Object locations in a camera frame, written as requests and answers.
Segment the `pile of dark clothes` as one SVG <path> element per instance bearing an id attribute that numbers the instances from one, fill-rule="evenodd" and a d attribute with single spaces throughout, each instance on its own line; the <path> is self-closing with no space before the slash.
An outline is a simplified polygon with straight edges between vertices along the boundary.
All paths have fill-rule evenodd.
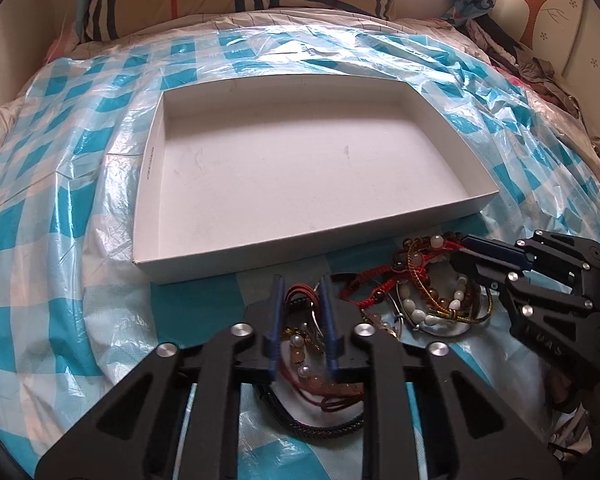
<path id="1" fill-rule="evenodd" d="M 458 30 L 483 50 L 496 68 L 519 79 L 572 117 L 581 117 L 577 99 L 562 88 L 553 65 L 513 40 L 490 16 L 470 18 Z"/>

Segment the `white shallow cardboard box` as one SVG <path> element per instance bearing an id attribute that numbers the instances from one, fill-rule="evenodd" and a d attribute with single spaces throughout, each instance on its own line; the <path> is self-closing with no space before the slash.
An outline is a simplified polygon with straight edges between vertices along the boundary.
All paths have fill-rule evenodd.
<path id="1" fill-rule="evenodd" d="M 201 82 L 160 96 L 132 260 L 157 284 L 210 278 L 437 226 L 496 194 L 460 133 L 406 82 Z"/>

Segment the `tree decorated headboard panel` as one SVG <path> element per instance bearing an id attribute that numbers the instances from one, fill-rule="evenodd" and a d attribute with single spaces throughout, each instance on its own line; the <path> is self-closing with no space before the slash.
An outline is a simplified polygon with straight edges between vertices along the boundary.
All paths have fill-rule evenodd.
<path id="1" fill-rule="evenodd" d="M 600 8 L 594 0 L 496 0 L 491 18 L 557 73 L 600 73 Z"/>

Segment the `blue white checkered plastic sheet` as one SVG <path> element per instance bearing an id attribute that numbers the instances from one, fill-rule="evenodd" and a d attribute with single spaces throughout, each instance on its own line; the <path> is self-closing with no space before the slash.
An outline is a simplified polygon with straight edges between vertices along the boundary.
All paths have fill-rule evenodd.
<path id="1" fill-rule="evenodd" d="M 151 285 L 131 232 L 160 93 L 286 73 L 387 77 L 426 98 L 500 189 L 454 230 L 600 240 L 591 166 L 556 116 L 457 32 L 283 22 L 89 44 L 0 108 L 0 439 L 24 471 L 158 342 L 199 344 L 268 294 L 268 269 Z"/>

